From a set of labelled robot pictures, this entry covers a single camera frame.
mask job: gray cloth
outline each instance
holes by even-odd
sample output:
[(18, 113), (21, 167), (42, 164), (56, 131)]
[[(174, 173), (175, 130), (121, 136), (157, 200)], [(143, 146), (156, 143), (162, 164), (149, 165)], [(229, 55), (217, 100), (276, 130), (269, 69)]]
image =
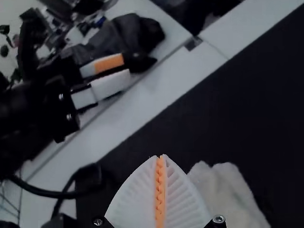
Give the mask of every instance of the gray cloth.
[(224, 163), (211, 168), (201, 161), (192, 167), (188, 177), (201, 193), (210, 214), (225, 216), (229, 228), (270, 228), (235, 165)]

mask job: black object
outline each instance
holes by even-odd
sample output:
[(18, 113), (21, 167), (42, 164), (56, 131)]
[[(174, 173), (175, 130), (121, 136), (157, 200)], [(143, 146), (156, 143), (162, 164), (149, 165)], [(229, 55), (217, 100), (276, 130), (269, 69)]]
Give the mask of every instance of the black object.
[(0, 55), (6, 58), (9, 55), (9, 47), (7, 45), (2, 45), (0, 48)]
[(87, 45), (67, 48), (61, 56), (72, 56), (79, 68), (94, 59), (122, 53), (125, 66), (132, 73), (141, 73), (156, 63), (157, 59), (149, 57), (149, 53), (164, 38), (157, 21), (132, 13), (105, 23)]
[(73, 12), (82, 15), (91, 15), (100, 10), (104, 2), (102, 0), (80, 0), (73, 8)]
[(194, 36), (202, 31), (206, 17), (209, 14), (223, 16), (241, 2), (240, 0), (184, 0), (176, 5), (171, 4), (171, 2), (174, 2), (171, 0), (152, 1)]
[(10, 33), (9, 25), (0, 25), (0, 33), (7, 36)]
[(68, 89), (58, 76), (46, 82), (24, 82), (2, 92), (0, 126), (2, 180), (52, 138), (59, 142), (78, 130), (79, 121)]
[(45, 189), (40, 189), (37, 187), (34, 187), (32, 185), (27, 184), (25, 181), (23, 181), (21, 178), (17, 177), (16, 175), (10, 175), (8, 177), (10, 181), (21, 187), (22, 189), (33, 193), (38, 196), (53, 198), (53, 199), (61, 199), (61, 200), (71, 200), (76, 199), (85, 195), (88, 195), (94, 191), (97, 191), (100, 189), (100, 186), (91, 186), (90, 188), (87, 188), (85, 190), (79, 190), (79, 191), (71, 191), (71, 192), (60, 192), (60, 191), (49, 191)]
[[(85, 179), (87, 177), (90, 177), (90, 179), (92, 179), (92, 185), (89, 186), (89, 188), (93, 187), (103, 187), (103, 172), (101, 171), (101, 167), (95, 163), (93, 164), (89, 164), (83, 168), (80, 168), (79, 170), (77, 170), (68, 180), (68, 182), (66, 183), (66, 185), (64, 186), (62, 193), (67, 193), (68, 189), (71, 187), (72, 183), (76, 180), (76, 179)], [(56, 217), (59, 214), (59, 210), (60, 207), (63, 203), (63, 199), (58, 199), (54, 209), (53, 209), (53, 213), (52, 213), (52, 219), (54, 217)]]
[(59, 214), (41, 228), (77, 228), (77, 221), (65, 214)]
[(39, 0), (53, 16), (64, 22), (72, 22), (72, 6), (63, 0)]
[(0, 228), (20, 228), (20, 227), (12, 222), (0, 221)]
[[(153, 155), (167, 154), (186, 173), (200, 160), (232, 162), (270, 225), (297, 227), (304, 204), (303, 19), (304, 5), (98, 163), (122, 184)], [(106, 210), (109, 191), (76, 201), (80, 222)]]
[(5, 35), (6, 37), (6, 41), (8, 42), (8, 44), (13, 47), (13, 43), (11, 42), (8, 34), (10, 32), (10, 26), (9, 25), (0, 25), (0, 33)]
[(0, 94), (7, 89), (7, 87), (10, 85), (7, 78), (0, 72)]

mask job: bolt head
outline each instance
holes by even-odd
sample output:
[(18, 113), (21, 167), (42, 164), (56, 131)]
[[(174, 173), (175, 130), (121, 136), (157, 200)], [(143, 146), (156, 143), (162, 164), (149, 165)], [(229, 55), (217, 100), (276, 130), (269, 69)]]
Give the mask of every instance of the bolt head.
[(213, 220), (212, 220), (214, 223), (217, 223), (217, 224), (221, 224), (221, 223), (224, 223), (226, 221), (225, 217), (222, 216), (222, 215), (216, 215), (213, 217)]
[(93, 221), (94, 225), (99, 227), (103, 224), (103, 221), (99, 218), (96, 218), (94, 221)]

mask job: black fabric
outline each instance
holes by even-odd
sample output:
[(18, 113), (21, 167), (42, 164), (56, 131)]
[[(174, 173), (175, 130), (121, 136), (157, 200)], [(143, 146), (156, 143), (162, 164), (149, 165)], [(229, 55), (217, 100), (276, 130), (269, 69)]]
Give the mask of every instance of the black fabric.
[[(302, 5), (107, 154), (102, 168), (123, 183), (152, 155), (169, 155), (185, 172), (200, 160), (232, 162), (272, 227), (301, 226), (303, 19)], [(77, 200), (78, 219), (104, 213), (114, 193)]]
[(67, 48), (62, 56), (73, 53), (75, 63), (83, 66), (94, 59), (122, 53), (126, 68), (141, 73), (157, 62), (149, 53), (164, 39), (157, 21), (131, 13), (105, 22), (87, 45)]
[(198, 35), (205, 24), (206, 17), (213, 13), (223, 16), (240, 0), (151, 0), (177, 20), (194, 36)]

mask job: black cable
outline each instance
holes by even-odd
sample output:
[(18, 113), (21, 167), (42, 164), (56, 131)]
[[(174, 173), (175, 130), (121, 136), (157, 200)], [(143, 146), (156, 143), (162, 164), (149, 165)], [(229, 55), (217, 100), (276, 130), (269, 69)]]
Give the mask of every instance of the black cable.
[[(71, 185), (73, 184), (73, 182), (75, 181), (76, 179), (76, 174), (77, 173), (74, 173), (70, 179), (67, 181), (66, 185), (64, 186), (63, 190), (62, 190), (62, 193), (67, 193), (68, 189), (71, 187)], [(52, 213), (52, 219), (54, 217), (56, 217), (58, 214), (59, 214), (59, 210), (60, 210), (60, 207), (63, 203), (63, 200), (64, 199), (58, 199), (55, 206), (54, 206), (54, 209), (53, 209), (53, 213)]]
[(35, 186), (27, 184), (25, 181), (23, 181), (21, 178), (17, 177), (16, 175), (10, 175), (8, 177), (9, 180), (11, 180), (13, 183), (17, 184), (19, 187), (23, 188), (24, 190), (33, 193), (35, 195), (48, 197), (48, 198), (54, 198), (54, 199), (76, 199), (79, 197), (82, 197), (84, 195), (90, 194), (94, 191), (97, 191), (100, 189), (101, 185), (92, 186), (86, 190), (79, 190), (79, 191), (71, 191), (71, 192), (60, 192), (60, 191), (49, 191), (45, 189), (40, 189)]

